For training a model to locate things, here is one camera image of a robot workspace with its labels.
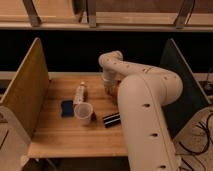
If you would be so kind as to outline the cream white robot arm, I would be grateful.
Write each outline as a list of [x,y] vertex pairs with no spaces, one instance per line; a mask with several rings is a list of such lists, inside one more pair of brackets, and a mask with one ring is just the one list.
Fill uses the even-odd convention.
[[117,74],[117,103],[131,171],[179,171],[162,107],[175,102],[183,91],[176,73],[150,65],[126,62],[119,51],[99,57],[105,90],[111,91]]

